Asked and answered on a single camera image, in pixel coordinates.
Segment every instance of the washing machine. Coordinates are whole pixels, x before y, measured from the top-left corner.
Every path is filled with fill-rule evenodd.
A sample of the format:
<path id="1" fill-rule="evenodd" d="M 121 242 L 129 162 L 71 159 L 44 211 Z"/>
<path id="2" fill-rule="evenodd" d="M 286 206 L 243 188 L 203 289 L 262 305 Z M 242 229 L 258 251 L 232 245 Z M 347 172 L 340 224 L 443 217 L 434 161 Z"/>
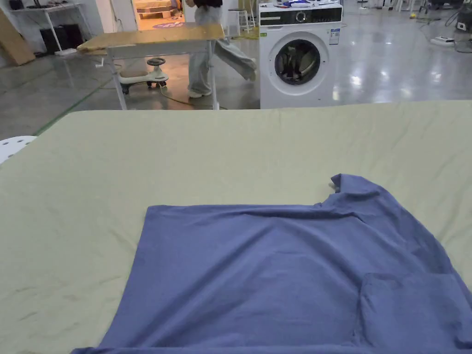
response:
<path id="1" fill-rule="evenodd" d="M 262 109 L 332 104 L 343 7 L 319 3 L 259 6 Z"/>

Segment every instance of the blue t-shirt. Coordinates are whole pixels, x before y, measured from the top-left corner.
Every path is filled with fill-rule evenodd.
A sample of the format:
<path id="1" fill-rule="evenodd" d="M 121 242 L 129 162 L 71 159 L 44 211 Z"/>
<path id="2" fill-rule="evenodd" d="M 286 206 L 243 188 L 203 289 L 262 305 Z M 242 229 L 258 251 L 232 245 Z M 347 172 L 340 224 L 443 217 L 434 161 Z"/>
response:
<path id="1" fill-rule="evenodd" d="M 117 314 L 75 354 L 472 348 L 471 294 L 440 243 L 351 175 L 315 205 L 152 206 Z"/>

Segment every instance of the label sticker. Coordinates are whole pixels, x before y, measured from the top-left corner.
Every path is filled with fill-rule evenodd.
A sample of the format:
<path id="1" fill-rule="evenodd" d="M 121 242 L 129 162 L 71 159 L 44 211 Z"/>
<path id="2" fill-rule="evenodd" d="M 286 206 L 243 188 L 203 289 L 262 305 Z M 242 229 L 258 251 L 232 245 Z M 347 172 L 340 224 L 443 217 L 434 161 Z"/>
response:
<path id="1" fill-rule="evenodd" d="M 339 44 L 339 33 L 341 32 L 341 28 L 334 28 L 331 30 L 329 34 L 329 45 L 337 45 Z"/>

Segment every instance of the control panel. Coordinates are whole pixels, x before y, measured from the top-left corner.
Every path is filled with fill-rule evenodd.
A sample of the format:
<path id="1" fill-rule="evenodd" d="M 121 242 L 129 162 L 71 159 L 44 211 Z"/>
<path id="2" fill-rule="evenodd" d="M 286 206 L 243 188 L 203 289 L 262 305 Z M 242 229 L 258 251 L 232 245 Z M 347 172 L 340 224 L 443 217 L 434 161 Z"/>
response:
<path id="1" fill-rule="evenodd" d="M 261 12 L 261 26 L 340 22 L 342 15 L 341 7 Z"/>

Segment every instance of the doorway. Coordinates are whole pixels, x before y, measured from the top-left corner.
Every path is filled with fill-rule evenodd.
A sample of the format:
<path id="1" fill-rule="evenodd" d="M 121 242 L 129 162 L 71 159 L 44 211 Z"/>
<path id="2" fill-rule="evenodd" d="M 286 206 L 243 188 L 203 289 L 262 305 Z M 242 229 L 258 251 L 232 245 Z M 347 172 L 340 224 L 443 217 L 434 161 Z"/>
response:
<path id="1" fill-rule="evenodd" d="M 183 0 L 132 0 L 138 30 L 179 27 L 185 22 Z"/>

